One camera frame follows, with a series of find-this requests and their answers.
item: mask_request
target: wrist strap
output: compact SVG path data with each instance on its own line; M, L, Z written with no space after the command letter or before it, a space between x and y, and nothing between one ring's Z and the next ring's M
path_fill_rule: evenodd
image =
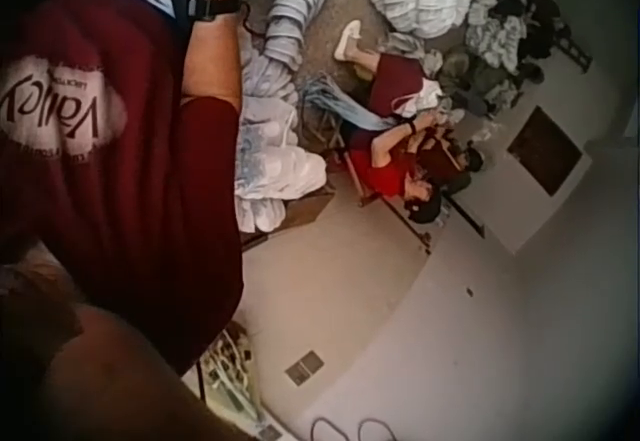
M411 135L417 134L418 131L416 130L416 125L413 124L413 119L409 119L407 121L407 124L409 125L409 127L411 128Z

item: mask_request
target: maroon shorts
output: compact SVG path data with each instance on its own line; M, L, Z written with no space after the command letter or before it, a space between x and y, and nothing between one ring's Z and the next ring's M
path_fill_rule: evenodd
M391 117L394 108L402 106L396 100L419 93L423 78L422 66L417 59L382 54L371 89L369 111L381 118Z

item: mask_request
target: dark hair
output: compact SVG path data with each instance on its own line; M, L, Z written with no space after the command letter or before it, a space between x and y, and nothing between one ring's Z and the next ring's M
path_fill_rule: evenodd
M544 82L544 71L535 63L522 63L519 68L520 77L534 84L542 84Z
M433 186L431 197L428 201L412 199L405 201L404 208L409 211L409 220L416 224L432 223L440 215L442 208L442 195L440 190Z
M480 152L472 146L473 143L469 142L469 144L467 144L467 149L465 149L464 151L464 155L467 158L466 171L477 173L482 169L482 166L484 165L484 159L482 158Z

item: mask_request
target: white sneaker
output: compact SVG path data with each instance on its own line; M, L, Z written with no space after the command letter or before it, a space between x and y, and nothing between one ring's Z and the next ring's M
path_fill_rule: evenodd
M337 61L346 61L346 57L344 55L345 50L347 49L347 41L349 38L360 39L360 28L362 23L359 20L353 20L349 24L345 26L342 30L342 35L340 36L340 41L338 41L338 45L336 46L336 50L333 53L333 57Z

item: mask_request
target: floor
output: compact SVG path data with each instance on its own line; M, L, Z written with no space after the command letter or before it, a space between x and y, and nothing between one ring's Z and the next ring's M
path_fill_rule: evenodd
M244 256L238 320L256 353L262 397L297 418L346 372L411 288L427 255L381 202L356 204L346 175L313 224L273 236ZM300 387L285 370L310 350L325 366Z
M385 421L402 441L508 441L522 412L523 290L513 258L452 214L433 254L375 340L305 413L285 423L309 439L326 417L358 439ZM318 441L342 441L322 427ZM376 426L361 441L388 441Z

